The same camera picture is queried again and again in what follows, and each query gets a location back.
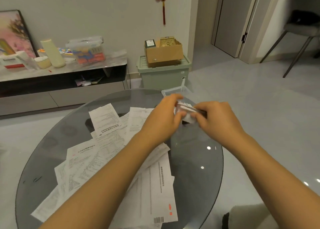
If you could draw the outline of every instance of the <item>left hand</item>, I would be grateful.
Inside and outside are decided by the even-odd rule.
[[[186,112],[174,115],[174,107],[178,99],[183,99],[180,94],[171,94],[164,97],[146,119],[139,134],[149,139],[152,146],[157,147],[174,134]]]

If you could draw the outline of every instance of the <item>cardboard box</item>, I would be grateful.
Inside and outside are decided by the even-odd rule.
[[[146,55],[148,67],[159,67],[168,65],[178,65],[183,59],[182,44],[175,39],[175,45],[160,46],[160,40],[155,41],[155,47],[146,48],[144,45],[144,53]]]

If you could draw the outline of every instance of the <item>drawer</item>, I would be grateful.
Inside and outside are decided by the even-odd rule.
[[[82,104],[96,98],[124,90],[123,82],[112,82],[99,85],[82,86],[49,92],[59,107]]]
[[[0,98],[0,115],[58,107],[48,92]]]

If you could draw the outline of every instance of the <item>hand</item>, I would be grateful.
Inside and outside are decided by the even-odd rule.
[[[174,107],[178,99],[183,99],[180,94],[171,94],[162,99],[156,108],[149,114],[140,134],[149,139],[155,148],[174,134],[186,112],[174,115]]]
[[[227,149],[234,147],[237,140],[246,135],[239,120],[227,102],[201,102],[194,106],[207,111],[207,118],[199,113],[191,114],[208,136]]]

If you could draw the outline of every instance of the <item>white cylindrical container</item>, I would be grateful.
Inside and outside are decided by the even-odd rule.
[[[47,56],[49,57],[49,60],[51,61],[51,64],[56,67],[60,68],[66,65],[66,61],[64,61],[63,57],[61,56],[59,50],[54,45],[51,39],[40,41],[42,44],[42,47],[45,49],[45,52]]]
[[[34,61],[37,62],[38,66],[41,69],[46,69],[51,66],[51,62],[50,62],[50,59],[48,58],[48,56],[37,57],[34,59],[35,59]]]

